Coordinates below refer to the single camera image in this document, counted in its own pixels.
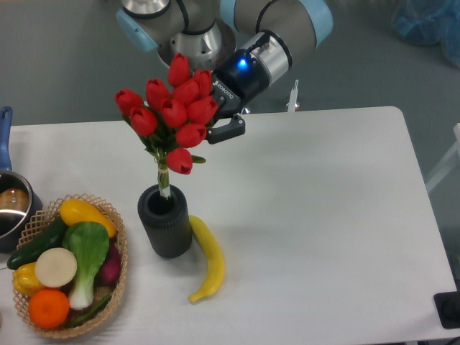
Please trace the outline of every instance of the blue pot handle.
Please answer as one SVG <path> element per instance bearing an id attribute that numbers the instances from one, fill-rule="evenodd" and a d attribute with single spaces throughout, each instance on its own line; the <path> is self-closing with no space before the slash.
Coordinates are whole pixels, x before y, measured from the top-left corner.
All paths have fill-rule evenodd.
<path id="1" fill-rule="evenodd" d="M 13 109 L 4 106 L 0 110 L 0 170 L 11 170 L 12 160 L 9 157 L 9 133 L 12 127 Z"/>

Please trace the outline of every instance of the black vase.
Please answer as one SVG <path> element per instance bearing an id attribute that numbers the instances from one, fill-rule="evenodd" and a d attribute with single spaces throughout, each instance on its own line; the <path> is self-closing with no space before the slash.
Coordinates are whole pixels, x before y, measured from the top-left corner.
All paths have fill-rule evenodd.
<path id="1" fill-rule="evenodd" d="M 170 185 L 171 198 L 160 195 L 158 185 L 146 189 L 139 198 L 137 213 L 150 244 L 161 257 L 184 254 L 192 244 L 192 228 L 187 201 L 179 188 Z"/>

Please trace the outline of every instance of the yellow squash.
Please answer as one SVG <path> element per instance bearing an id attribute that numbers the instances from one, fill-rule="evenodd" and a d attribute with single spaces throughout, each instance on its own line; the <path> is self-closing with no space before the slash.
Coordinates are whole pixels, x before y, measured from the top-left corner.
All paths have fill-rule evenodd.
<path id="1" fill-rule="evenodd" d="M 188 297 L 188 300 L 194 303 L 201 298 L 214 295 L 219 290 L 225 277 L 225 260 L 219 243 L 206 224 L 198 217 L 190 216 L 190 225 L 208 261 L 206 278 L 198 291 Z"/>
<path id="2" fill-rule="evenodd" d="M 23 264 L 13 272 L 13 287 L 18 293 L 30 297 L 45 287 L 35 275 L 35 262 Z"/>
<path id="3" fill-rule="evenodd" d="M 94 221 L 106 227 L 110 239 L 116 235 L 114 223 L 88 201 L 68 199 L 61 205 L 59 214 L 64 223 L 69 226 L 82 221 Z"/>

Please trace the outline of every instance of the yellow bell pepper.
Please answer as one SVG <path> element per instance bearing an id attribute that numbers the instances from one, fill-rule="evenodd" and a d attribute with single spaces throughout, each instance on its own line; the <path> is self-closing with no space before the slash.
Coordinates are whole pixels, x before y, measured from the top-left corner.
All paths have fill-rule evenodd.
<path id="1" fill-rule="evenodd" d="M 35 275 L 35 262 L 23 264 L 13 272 L 13 287 L 18 293 L 26 296 L 33 296 L 45 287 Z"/>
<path id="2" fill-rule="evenodd" d="M 69 226 L 82 221 L 95 221 L 105 226 L 110 239 L 116 235 L 115 224 L 88 201 L 68 199 L 60 206 L 59 214 Z"/>

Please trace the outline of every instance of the bok choy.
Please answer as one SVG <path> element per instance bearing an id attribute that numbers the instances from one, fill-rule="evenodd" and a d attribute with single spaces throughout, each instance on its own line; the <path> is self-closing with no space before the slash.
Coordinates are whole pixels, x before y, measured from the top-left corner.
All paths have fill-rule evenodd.
<path id="1" fill-rule="evenodd" d="M 69 293 L 70 307 L 80 310 L 93 302 L 94 277 L 109 250 L 106 228 L 96 222 L 85 221 L 72 225 L 65 233 L 63 247 L 77 259 L 74 285 Z"/>

